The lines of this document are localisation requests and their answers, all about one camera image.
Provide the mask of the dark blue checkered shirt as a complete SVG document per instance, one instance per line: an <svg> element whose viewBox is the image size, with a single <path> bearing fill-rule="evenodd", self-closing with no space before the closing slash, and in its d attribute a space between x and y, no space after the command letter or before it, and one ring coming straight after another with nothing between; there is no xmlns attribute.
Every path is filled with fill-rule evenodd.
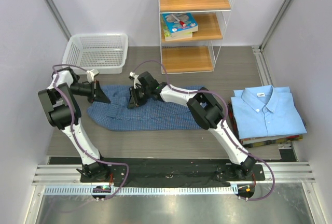
<svg viewBox="0 0 332 224"><path fill-rule="evenodd" d="M143 106L128 109L129 86L102 87L110 103L94 102L88 116L111 131L196 130L200 129L186 106L149 99Z"/></svg>

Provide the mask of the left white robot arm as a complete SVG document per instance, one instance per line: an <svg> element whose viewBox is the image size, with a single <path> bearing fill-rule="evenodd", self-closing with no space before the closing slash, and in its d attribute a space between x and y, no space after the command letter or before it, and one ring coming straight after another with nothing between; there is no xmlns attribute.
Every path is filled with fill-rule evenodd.
<svg viewBox="0 0 332 224"><path fill-rule="evenodd" d="M38 97L49 123L62 131L79 153L82 168L77 171L85 178L104 182L110 177L110 168L83 129L81 111L74 96L85 96L89 103L109 104L110 100L95 80L99 72L84 71L88 81L79 82L80 76L67 64L54 69L51 85L39 91Z"/></svg>

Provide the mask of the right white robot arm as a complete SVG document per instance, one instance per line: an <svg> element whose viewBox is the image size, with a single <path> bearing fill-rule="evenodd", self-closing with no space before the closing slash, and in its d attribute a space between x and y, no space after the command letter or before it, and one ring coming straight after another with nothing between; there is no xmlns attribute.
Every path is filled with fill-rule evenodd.
<svg viewBox="0 0 332 224"><path fill-rule="evenodd" d="M208 89L203 87L194 91L177 88L166 82L159 83L149 72L139 75L131 72L129 79L133 81L129 89L129 109L140 107L149 99L187 107L196 124L212 133L224 148L235 176L245 180L252 175L255 158L230 131L222 106Z"/></svg>

